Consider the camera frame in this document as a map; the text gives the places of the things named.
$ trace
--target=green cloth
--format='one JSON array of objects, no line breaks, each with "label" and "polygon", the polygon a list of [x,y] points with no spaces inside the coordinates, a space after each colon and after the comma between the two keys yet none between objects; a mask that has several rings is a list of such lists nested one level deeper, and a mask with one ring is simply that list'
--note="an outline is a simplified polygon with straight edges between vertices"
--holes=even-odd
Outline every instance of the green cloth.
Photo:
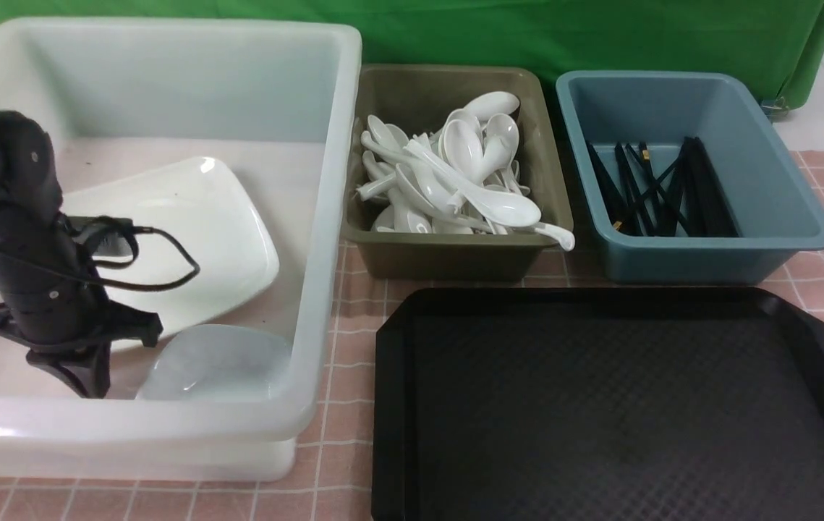
[{"label": "green cloth", "polygon": [[0,0],[21,16],[254,17],[344,23],[365,62],[725,72],[759,99],[809,95],[824,0]]}]

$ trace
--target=blue plastic bin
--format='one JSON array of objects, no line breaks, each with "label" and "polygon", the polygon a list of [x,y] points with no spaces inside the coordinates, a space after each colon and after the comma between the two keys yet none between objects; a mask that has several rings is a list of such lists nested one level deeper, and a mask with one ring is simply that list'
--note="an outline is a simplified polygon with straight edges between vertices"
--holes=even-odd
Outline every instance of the blue plastic bin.
[{"label": "blue plastic bin", "polygon": [[[756,284],[824,250],[824,208],[738,80],[689,72],[570,72],[556,82],[607,277],[629,284]],[[585,142],[617,182],[616,143],[645,141],[660,174],[685,136],[704,142],[742,237],[630,237],[611,227]],[[640,187],[646,187],[638,180]]]}]

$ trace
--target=white bowl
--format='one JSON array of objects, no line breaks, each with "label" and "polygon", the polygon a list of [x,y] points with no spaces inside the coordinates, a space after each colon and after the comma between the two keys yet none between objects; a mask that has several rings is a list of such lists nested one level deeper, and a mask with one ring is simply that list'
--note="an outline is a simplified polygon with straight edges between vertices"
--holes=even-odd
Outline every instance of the white bowl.
[{"label": "white bowl", "polygon": [[291,353],[292,344],[276,334],[190,327],[164,347],[136,399],[264,402],[280,389]]}]

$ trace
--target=black serving tray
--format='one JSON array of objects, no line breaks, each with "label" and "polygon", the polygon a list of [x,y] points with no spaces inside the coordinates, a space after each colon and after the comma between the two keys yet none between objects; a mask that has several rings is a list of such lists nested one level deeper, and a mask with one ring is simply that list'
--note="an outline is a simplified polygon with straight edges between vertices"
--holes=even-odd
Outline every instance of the black serving tray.
[{"label": "black serving tray", "polygon": [[824,521],[824,323],[759,289],[425,289],[375,373],[376,521]]}]

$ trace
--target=pink checkered tablecloth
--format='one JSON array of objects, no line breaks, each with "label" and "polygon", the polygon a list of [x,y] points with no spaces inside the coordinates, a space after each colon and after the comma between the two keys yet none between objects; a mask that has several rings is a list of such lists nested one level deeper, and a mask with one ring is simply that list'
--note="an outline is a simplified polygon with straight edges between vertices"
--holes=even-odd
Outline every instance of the pink checkered tablecloth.
[{"label": "pink checkered tablecloth", "polygon": [[[794,157],[824,203],[824,152]],[[574,206],[578,217],[584,210]],[[590,227],[577,222],[576,233],[576,251],[544,252],[523,281],[504,286],[608,286],[590,249]],[[260,484],[0,478],[0,520],[368,520],[375,331],[412,291],[432,286],[372,280],[357,248],[341,246],[318,412],[299,436],[296,466],[286,478]],[[798,254],[761,287],[824,320],[824,251]]]}]

